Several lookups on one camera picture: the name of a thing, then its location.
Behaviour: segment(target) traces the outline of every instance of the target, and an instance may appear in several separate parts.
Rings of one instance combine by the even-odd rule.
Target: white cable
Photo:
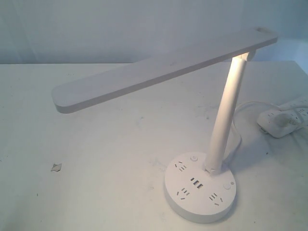
[[[239,141],[238,141],[238,143],[236,144],[236,146],[229,152],[229,154],[224,158],[224,162],[225,162],[226,164],[228,164],[228,163],[232,160],[232,158],[233,158],[233,156],[234,156],[236,150],[240,147],[240,145],[241,145],[241,143],[242,143],[242,137],[241,137],[240,133],[238,132],[236,126],[235,126],[234,117],[235,117],[236,113],[237,113],[242,107],[244,107],[244,106],[246,106],[246,105],[248,105],[248,104],[252,104],[252,103],[260,103],[260,104],[265,104],[265,105],[267,105],[267,106],[272,106],[272,107],[278,109],[279,111],[288,111],[288,110],[296,109],[296,108],[308,108],[308,106],[306,106],[306,105],[296,105],[296,106],[292,106],[292,107],[285,108],[285,107],[279,107],[279,106],[277,106],[277,105],[275,105],[275,104],[272,104],[272,103],[266,103],[266,102],[261,102],[261,101],[245,102],[245,103],[242,103],[242,104],[238,105],[238,106],[235,108],[235,110],[234,110],[233,120],[232,120],[232,125],[231,125],[231,127],[232,127],[232,129],[233,129],[235,135],[238,136]]]

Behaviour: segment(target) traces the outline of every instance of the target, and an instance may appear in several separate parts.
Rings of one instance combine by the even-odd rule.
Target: white desk lamp
[[[53,101],[59,112],[71,113],[232,58],[209,154],[181,154],[165,174],[170,206],[187,220],[210,223],[227,214],[236,195],[233,174],[222,161],[246,62],[256,49],[276,41],[276,33],[260,27],[229,34],[60,85],[52,91]]]

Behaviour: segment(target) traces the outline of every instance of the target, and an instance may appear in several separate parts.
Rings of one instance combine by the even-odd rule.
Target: white power strip
[[[297,106],[308,106],[308,96],[300,97],[279,107],[287,109]],[[262,112],[257,119],[257,123],[273,137],[280,138],[308,126],[308,108],[298,107],[287,111],[279,111],[273,108]]]

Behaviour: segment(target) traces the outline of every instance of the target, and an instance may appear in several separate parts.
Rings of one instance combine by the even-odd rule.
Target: table surface
[[[56,111],[55,86],[122,65],[0,65],[1,231],[307,230],[307,129],[262,134],[264,105],[235,117],[243,136],[230,164],[237,197],[223,220],[186,221],[165,200],[169,162],[208,150],[230,63],[72,114]],[[251,62],[238,103],[282,104],[307,87],[295,62]],[[234,144],[231,135],[227,149]],[[51,172],[55,163],[61,171]]]

